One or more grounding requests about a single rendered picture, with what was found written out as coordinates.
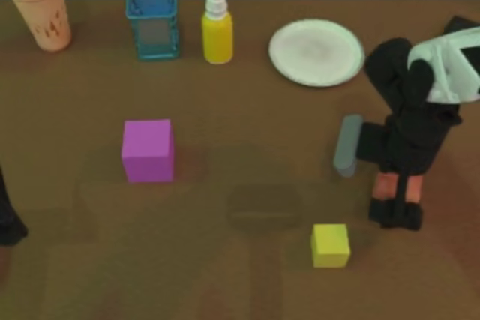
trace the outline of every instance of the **white nozzle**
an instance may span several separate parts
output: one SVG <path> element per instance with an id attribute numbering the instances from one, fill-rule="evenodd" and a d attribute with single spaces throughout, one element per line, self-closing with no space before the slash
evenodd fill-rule
<path id="1" fill-rule="evenodd" d="M 208 17 L 221 19 L 227 14 L 227 0 L 206 0 L 205 10 Z"/>

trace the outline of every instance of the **yellow bottle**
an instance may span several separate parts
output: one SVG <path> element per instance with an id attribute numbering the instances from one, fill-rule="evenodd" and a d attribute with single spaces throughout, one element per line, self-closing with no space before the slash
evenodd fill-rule
<path id="1" fill-rule="evenodd" d="M 206 0 L 202 17 L 203 56 L 211 64 L 225 64 L 233 57 L 233 21 L 227 0 Z"/>

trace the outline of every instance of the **cube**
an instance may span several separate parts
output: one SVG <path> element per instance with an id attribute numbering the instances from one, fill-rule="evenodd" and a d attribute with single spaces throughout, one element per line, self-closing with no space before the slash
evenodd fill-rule
<path id="1" fill-rule="evenodd" d="M 344 224 L 314 225 L 311 246 L 315 268 L 345 267 L 350 257 L 347 226 Z"/>
<path id="2" fill-rule="evenodd" d="M 124 123 L 121 161 L 129 183 L 173 180 L 173 131 L 169 119 Z"/>

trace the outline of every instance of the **orange cup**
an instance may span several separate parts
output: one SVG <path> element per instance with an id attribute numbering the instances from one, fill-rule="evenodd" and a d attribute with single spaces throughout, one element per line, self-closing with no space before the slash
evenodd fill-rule
<path id="1" fill-rule="evenodd" d="M 13 0 L 38 46 L 58 52 L 70 45 L 72 34 L 65 0 Z"/>

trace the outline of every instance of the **round plate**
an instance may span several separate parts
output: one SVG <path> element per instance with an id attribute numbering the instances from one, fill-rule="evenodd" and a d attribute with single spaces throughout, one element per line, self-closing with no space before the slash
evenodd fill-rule
<path id="1" fill-rule="evenodd" d="M 306 19 L 277 31 L 268 53 L 286 78 L 306 86 L 326 87 L 348 82 L 363 67 L 359 39 L 334 22 Z"/>

